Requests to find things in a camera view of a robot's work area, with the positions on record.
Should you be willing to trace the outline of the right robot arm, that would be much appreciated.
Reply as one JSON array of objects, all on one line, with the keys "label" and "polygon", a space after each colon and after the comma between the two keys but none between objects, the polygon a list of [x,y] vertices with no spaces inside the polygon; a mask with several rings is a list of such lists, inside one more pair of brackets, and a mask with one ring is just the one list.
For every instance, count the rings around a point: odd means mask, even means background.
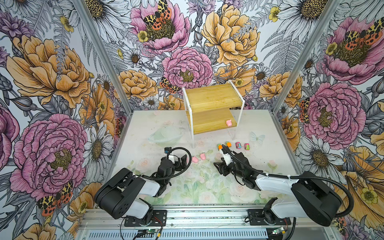
[{"label": "right robot arm", "polygon": [[253,168],[243,153],[222,145],[221,162],[214,166],[222,176],[233,175],[236,181],[255,191],[283,194],[286,199],[271,198],[258,213],[248,219],[259,225],[277,225],[289,218],[309,218],[324,227],[331,225],[342,205],[341,198],[326,182],[311,172],[299,176],[269,174]]}]

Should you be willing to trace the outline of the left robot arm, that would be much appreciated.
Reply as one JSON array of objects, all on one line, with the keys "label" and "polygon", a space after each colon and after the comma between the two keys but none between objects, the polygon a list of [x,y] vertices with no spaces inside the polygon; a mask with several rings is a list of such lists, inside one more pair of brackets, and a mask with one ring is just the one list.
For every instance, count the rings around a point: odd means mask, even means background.
[{"label": "left robot arm", "polygon": [[191,160],[192,155],[185,148],[165,148],[165,156],[162,157],[158,170],[151,176],[139,176],[122,168],[102,185],[95,194],[94,201],[114,219],[123,218],[126,227],[164,226],[167,212],[156,212],[140,196],[160,197],[171,186],[172,178],[186,172]]}]

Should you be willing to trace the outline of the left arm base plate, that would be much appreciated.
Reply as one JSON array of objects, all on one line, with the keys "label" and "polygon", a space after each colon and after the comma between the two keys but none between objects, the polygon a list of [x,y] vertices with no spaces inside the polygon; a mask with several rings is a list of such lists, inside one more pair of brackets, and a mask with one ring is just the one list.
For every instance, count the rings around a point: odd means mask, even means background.
[{"label": "left arm base plate", "polygon": [[125,227],[165,227],[168,211],[153,210],[148,212],[142,219],[128,216],[125,218]]}]

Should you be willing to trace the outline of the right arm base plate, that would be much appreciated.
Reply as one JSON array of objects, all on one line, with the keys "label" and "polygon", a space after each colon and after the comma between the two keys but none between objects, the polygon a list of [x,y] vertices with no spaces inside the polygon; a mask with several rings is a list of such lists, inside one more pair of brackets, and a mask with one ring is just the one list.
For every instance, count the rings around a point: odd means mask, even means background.
[{"label": "right arm base plate", "polygon": [[263,209],[248,209],[245,223],[251,226],[289,226],[291,225],[290,218],[279,219],[274,213]]}]

